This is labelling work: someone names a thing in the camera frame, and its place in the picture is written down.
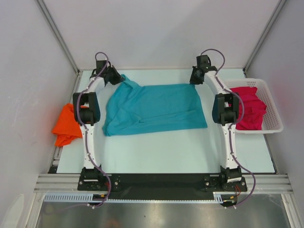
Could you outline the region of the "orange t-shirt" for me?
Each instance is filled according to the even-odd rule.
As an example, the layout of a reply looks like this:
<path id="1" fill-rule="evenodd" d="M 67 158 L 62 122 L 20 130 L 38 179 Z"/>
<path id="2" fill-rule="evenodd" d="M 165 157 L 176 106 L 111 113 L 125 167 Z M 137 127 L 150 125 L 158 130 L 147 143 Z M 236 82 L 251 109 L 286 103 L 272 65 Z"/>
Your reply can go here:
<path id="1" fill-rule="evenodd" d="M 82 138 L 81 129 L 74 118 L 74 107 L 71 103 L 63 106 L 51 132 L 56 136 L 56 147 L 69 145 L 73 140 Z"/>

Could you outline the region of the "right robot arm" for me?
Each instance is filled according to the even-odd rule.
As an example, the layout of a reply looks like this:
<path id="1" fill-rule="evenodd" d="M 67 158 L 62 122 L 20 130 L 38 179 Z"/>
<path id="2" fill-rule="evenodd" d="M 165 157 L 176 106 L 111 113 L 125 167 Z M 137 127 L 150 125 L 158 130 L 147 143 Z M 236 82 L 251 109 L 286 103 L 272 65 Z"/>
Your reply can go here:
<path id="1" fill-rule="evenodd" d="M 223 190 L 231 190 L 242 180 L 241 167 L 236 161 L 235 143 L 239 97 L 218 78 L 218 70 L 211 65 L 208 55 L 197 56 L 196 61 L 197 65 L 192 67 L 190 83 L 193 85 L 206 83 L 214 94 L 212 120 L 218 126 L 221 148 L 225 154 L 223 165 L 220 167 L 218 185 Z"/>

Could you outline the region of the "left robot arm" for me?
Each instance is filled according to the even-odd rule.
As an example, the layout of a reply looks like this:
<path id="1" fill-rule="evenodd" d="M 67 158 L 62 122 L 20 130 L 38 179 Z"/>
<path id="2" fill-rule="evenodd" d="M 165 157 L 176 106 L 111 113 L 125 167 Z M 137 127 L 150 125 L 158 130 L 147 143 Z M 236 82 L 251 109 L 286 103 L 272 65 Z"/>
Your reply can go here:
<path id="1" fill-rule="evenodd" d="M 80 174 L 80 185 L 88 183 L 93 189 L 99 190 L 107 181 L 97 152 L 97 125 L 101 120 L 98 94 L 108 83 L 116 85 L 123 81 L 124 78 L 109 60 L 96 60 L 96 68 L 92 71 L 88 85 L 83 91 L 73 93 L 74 118 L 80 126 L 84 144 L 84 165 Z"/>

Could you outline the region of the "white plastic basket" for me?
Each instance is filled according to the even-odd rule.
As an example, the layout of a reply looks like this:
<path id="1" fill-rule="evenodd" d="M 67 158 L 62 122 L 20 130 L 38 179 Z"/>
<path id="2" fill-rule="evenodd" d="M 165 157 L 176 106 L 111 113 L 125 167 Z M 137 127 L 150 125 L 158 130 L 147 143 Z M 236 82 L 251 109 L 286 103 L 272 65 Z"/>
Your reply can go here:
<path id="1" fill-rule="evenodd" d="M 263 116 L 262 130 L 240 131 L 236 129 L 237 133 L 271 134 L 271 133 L 279 133 L 283 130 L 284 127 L 280 115 L 278 113 L 275 102 L 272 98 L 270 90 L 265 81 L 261 79 L 242 78 L 242 79 L 226 80 L 225 84 L 230 89 L 234 87 L 242 87 L 242 86 L 257 87 L 256 95 L 267 106 L 266 114 Z"/>

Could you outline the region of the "teal t-shirt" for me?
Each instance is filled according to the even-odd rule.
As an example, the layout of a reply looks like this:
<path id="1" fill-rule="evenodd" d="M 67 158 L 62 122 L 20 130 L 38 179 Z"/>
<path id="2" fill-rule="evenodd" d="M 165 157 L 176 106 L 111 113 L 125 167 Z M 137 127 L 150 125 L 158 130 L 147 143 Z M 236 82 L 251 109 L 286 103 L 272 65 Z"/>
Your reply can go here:
<path id="1" fill-rule="evenodd" d="M 194 85 L 141 86 L 124 78 L 106 105 L 105 136 L 207 128 Z"/>

